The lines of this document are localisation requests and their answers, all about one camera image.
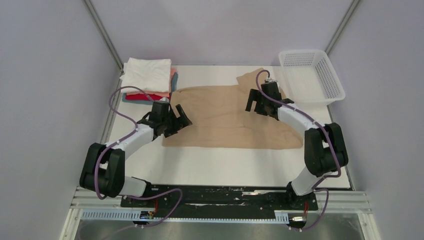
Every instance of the stack of folded clothes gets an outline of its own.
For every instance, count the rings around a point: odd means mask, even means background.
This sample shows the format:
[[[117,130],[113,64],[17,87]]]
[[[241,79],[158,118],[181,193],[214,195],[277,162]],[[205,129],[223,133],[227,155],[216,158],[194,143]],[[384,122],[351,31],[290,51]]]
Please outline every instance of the stack of folded clothes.
[[[153,100],[171,98],[171,93],[176,90],[178,74],[171,68],[170,59],[140,60],[130,58],[123,65],[124,75],[120,77],[122,87],[135,86],[143,90]],[[148,97],[134,89],[121,90],[122,101],[135,104],[152,104]]]

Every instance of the tan garment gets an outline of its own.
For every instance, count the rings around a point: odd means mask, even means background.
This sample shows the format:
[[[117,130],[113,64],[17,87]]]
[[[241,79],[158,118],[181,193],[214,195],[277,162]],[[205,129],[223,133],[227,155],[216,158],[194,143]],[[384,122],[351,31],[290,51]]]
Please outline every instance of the tan garment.
[[[193,122],[178,134],[164,138],[164,147],[206,147],[242,149],[294,149],[302,147],[302,137],[276,119],[245,111],[250,89],[262,70],[237,77],[238,85],[197,86],[172,93],[171,105],[181,104]],[[259,84],[265,81],[261,74]]]

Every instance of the blue folded cloth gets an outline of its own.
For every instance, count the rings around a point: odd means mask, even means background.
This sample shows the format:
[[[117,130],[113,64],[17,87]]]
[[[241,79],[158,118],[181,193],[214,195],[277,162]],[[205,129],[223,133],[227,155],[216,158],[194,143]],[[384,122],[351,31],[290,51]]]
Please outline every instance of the blue folded cloth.
[[[172,97],[172,92],[175,92],[177,90],[177,80],[178,80],[178,72],[176,72],[172,79],[171,79],[171,93],[170,98]],[[145,104],[145,105],[152,105],[152,101],[145,101],[145,100],[127,100],[125,97],[127,96],[126,93],[122,94],[122,102],[124,103],[132,103],[132,104]]]

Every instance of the white plastic basket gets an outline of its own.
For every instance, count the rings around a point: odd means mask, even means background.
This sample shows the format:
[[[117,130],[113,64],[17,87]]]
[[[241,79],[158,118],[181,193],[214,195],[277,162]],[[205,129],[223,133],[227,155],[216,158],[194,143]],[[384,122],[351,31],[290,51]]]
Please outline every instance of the white plastic basket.
[[[345,91],[324,51],[289,50],[280,52],[278,57],[295,103],[329,105],[345,98]]]

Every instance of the white wall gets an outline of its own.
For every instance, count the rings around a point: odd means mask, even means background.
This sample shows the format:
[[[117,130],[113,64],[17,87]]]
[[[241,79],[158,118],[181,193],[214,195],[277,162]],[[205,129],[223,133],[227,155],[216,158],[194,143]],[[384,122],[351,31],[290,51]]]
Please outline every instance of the white wall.
[[[352,0],[92,0],[122,61],[279,65],[325,49]]]
[[[115,80],[82,1],[0,2],[0,239],[59,237]]]
[[[364,0],[330,55],[349,169],[384,240],[423,239],[424,1]]]

